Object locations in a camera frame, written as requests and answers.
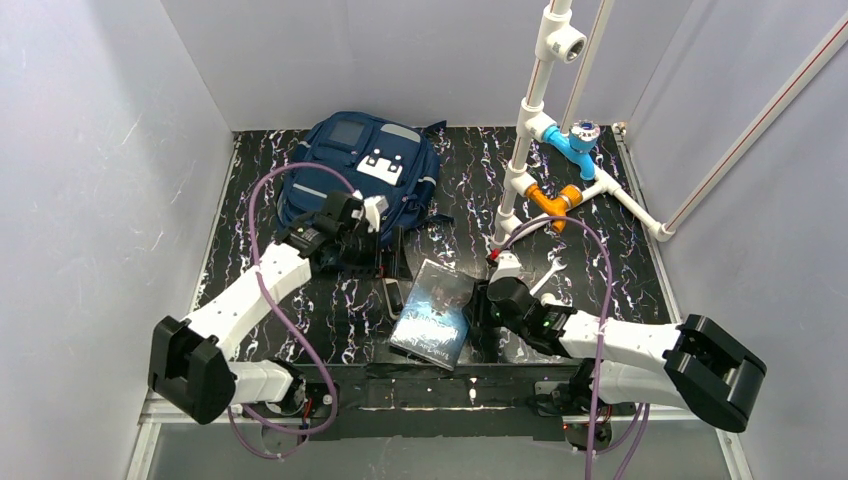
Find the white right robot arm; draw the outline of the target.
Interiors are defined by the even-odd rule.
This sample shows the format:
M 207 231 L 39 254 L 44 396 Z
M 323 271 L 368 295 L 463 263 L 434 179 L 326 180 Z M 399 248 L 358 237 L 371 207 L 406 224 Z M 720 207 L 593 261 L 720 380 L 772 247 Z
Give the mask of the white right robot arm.
M 686 409 L 720 430 L 746 430 L 766 364 L 712 319 L 681 324 L 609 319 L 540 298 L 521 280 L 478 281 L 464 305 L 475 327 L 505 328 L 548 356 L 578 361 L 559 403 L 566 409 L 640 403 Z

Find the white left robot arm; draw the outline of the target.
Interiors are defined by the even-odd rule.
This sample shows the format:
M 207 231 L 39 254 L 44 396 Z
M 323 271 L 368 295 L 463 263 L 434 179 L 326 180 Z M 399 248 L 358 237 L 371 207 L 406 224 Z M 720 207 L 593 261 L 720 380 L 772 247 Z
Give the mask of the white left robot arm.
M 149 388 L 201 425 L 237 404 L 300 412 L 308 393 L 301 372 L 283 360 L 236 362 L 235 349 L 282 299 L 320 272 L 408 276 L 401 245 L 381 244 L 388 207 L 383 195 L 334 191 L 320 210 L 297 216 L 223 292 L 181 320 L 166 316 L 155 325 Z

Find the navy blue student backpack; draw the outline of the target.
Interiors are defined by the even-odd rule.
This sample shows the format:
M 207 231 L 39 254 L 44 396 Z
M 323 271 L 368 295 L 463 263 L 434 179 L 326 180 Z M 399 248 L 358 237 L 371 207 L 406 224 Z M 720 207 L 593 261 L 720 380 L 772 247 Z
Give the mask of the navy blue student backpack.
M 425 136 L 445 125 L 442 121 L 417 129 L 355 111 L 336 112 L 319 122 L 299 142 L 292 161 L 329 170 L 297 168 L 285 176 L 276 198 L 279 228 L 320 211 L 332 191 L 348 191 L 346 184 L 365 198 L 383 196 L 387 201 L 380 233 L 366 236 L 356 246 L 369 258 L 390 245 L 397 227 L 407 232 L 431 223 L 451 223 L 451 216 L 430 212 L 441 159 Z

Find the blue book underneath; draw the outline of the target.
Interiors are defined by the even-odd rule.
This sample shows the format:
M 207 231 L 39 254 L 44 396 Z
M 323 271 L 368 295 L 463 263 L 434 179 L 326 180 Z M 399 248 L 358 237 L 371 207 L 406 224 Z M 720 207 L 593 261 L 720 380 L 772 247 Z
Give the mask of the blue book underneath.
M 463 308 L 475 280 L 426 259 L 389 337 L 391 348 L 452 371 L 469 332 Z

